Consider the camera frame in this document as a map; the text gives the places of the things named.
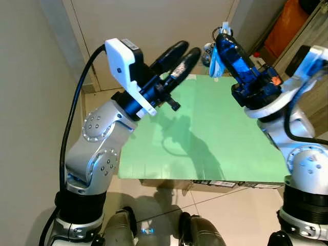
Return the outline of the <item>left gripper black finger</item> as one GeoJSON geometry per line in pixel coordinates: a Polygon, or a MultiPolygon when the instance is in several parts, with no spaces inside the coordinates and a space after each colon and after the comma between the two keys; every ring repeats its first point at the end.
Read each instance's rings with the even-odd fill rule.
{"type": "Polygon", "coordinates": [[[201,56],[200,48],[192,48],[183,56],[182,59],[174,66],[167,76],[167,88],[175,88],[187,78],[187,76],[194,70],[201,56]]]}
{"type": "Polygon", "coordinates": [[[187,40],[179,40],[155,59],[150,65],[150,70],[157,75],[168,72],[174,67],[174,63],[182,58],[188,47],[187,40]]]}

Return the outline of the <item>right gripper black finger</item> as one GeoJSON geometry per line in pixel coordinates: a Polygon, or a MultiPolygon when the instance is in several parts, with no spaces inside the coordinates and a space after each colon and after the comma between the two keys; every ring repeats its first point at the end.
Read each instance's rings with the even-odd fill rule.
{"type": "Polygon", "coordinates": [[[225,66],[229,73],[259,73],[243,46],[233,36],[225,35],[225,66]]]}
{"type": "Polygon", "coordinates": [[[225,65],[237,83],[243,85],[246,75],[246,63],[243,59],[243,49],[237,40],[228,34],[219,34],[216,37],[216,48],[221,63],[225,65]]]}

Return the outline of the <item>keys with light blue tag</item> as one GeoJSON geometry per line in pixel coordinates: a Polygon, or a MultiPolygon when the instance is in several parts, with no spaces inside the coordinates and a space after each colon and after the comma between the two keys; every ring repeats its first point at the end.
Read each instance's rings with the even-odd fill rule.
{"type": "Polygon", "coordinates": [[[215,28],[212,32],[213,41],[206,43],[203,47],[204,54],[201,57],[201,62],[208,69],[208,74],[210,77],[216,78],[221,77],[224,71],[224,65],[222,64],[220,58],[218,58],[218,51],[216,50],[215,39],[218,33],[227,34],[232,36],[232,28],[230,28],[229,22],[223,22],[221,26],[215,28]]]}

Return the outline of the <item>orange bag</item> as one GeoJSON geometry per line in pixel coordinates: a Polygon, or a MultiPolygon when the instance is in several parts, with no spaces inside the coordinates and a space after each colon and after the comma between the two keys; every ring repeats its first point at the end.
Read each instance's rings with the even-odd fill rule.
{"type": "Polygon", "coordinates": [[[273,58],[282,55],[318,3],[319,0],[286,0],[281,14],[264,42],[265,50],[273,58]]]}

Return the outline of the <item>green table mat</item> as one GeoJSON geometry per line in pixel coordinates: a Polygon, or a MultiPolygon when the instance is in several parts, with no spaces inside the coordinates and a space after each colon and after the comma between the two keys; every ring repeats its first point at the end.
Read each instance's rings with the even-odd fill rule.
{"type": "Polygon", "coordinates": [[[192,75],[173,91],[180,108],[138,122],[119,178],[281,182],[285,159],[233,99],[232,77],[192,75]]]}

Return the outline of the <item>wooden cabinet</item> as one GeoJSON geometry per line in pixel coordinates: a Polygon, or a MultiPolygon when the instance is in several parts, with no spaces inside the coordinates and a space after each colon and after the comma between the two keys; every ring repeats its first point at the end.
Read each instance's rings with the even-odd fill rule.
{"type": "MultiPolygon", "coordinates": [[[[274,63],[274,68],[282,80],[290,76],[285,73],[293,56],[302,45],[328,47],[328,5],[327,0],[320,0],[317,8],[305,21],[304,26],[297,32],[283,54],[274,63]]],[[[313,86],[309,92],[305,92],[298,106],[312,123],[316,137],[322,137],[327,131],[328,115],[328,82],[325,76],[313,86]]]]}

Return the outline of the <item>robot left leg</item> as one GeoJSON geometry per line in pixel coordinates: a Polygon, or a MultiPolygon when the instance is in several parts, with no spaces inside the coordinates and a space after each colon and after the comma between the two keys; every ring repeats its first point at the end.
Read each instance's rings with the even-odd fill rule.
{"type": "Polygon", "coordinates": [[[136,216],[130,206],[123,207],[110,217],[102,246],[136,246],[136,216]]]}

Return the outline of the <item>robot leg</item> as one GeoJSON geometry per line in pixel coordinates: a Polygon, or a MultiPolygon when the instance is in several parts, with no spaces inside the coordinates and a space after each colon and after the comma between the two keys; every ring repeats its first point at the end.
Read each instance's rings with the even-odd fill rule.
{"type": "Polygon", "coordinates": [[[136,246],[136,216],[130,206],[123,207],[110,217],[102,246],[136,246]]]}
{"type": "Polygon", "coordinates": [[[188,212],[178,219],[178,246],[227,246],[211,221],[188,212]]]}

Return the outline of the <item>robot right leg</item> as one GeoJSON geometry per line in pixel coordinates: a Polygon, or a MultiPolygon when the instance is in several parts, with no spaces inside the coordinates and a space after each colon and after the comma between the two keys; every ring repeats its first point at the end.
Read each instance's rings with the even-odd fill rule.
{"type": "Polygon", "coordinates": [[[227,246],[211,221],[188,212],[178,219],[178,246],[227,246]]]}

